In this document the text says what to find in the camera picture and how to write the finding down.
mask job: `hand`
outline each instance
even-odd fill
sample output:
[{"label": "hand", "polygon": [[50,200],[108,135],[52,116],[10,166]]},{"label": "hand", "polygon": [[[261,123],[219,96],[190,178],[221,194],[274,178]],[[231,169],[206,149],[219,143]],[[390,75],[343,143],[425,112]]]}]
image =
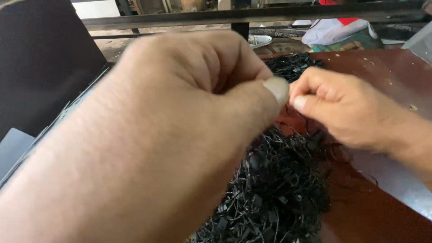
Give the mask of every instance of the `hand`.
[{"label": "hand", "polygon": [[388,151],[412,112],[361,79],[314,67],[291,84],[290,104],[324,124],[341,143]]},{"label": "hand", "polygon": [[287,102],[272,76],[234,32],[136,40],[2,190],[0,241],[182,242]]}]

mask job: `brown tabletop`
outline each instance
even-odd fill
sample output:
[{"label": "brown tabletop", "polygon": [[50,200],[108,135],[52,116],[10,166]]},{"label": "brown tabletop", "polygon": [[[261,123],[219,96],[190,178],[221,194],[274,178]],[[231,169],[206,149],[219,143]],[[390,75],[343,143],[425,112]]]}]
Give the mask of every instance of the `brown tabletop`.
[{"label": "brown tabletop", "polygon": [[[411,51],[319,52],[311,56],[321,59],[326,69],[366,80],[407,108],[414,105],[416,112],[432,120],[432,67]],[[292,111],[282,112],[278,120],[304,131],[305,121]],[[322,217],[323,243],[432,242],[432,193],[422,183],[383,154],[359,150],[341,150],[340,154],[352,159],[349,165],[336,161],[330,165],[332,205]]]}]

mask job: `red cloth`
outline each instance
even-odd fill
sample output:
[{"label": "red cloth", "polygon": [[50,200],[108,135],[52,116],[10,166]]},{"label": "red cloth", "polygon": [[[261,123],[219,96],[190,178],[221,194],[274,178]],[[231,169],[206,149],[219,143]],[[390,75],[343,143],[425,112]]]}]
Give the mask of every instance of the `red cloth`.
[{"label": "red cloth", "polygon": [[[333,0],[320,0],[321,5],[337,5]],[[339,22],[341,22],[344,26],[347,26],[351,24],[352,22],[358,20],[360,18],[341,18],[337,19]]]}]

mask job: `fingernail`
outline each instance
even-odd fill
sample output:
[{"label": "fingernail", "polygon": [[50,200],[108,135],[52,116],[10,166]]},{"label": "fingernail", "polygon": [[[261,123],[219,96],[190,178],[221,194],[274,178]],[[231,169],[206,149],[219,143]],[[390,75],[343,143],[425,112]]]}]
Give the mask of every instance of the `fingernail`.
[{"label": "fingernail", "polygon": [[294,98],[294,101],[292,102],[292,106],[294,107],[294,109],[301,112],[307,100],[308,98],[306,98],[305,96],[297,96]]},{"label": "fingernail", "polygon": [[289,83],[284,78],[271,77],[263,85],[274,95],[280,106],[286,104],[289,99]]}]

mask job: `green fabric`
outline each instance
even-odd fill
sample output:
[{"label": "green fabric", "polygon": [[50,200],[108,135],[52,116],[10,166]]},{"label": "green fabric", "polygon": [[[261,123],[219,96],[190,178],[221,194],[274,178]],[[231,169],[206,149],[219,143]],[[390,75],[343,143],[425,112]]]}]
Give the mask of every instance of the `green fabric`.
[{"label": "green fabric", "polygon": [[361,30],[348,39],[334,43],[332,45],[312,45],[313,52],[321,51],[345,51],[345,50],[365,50],[382,49],[384,45],[381,39],[374,39],[369,34],[369,29]]}]

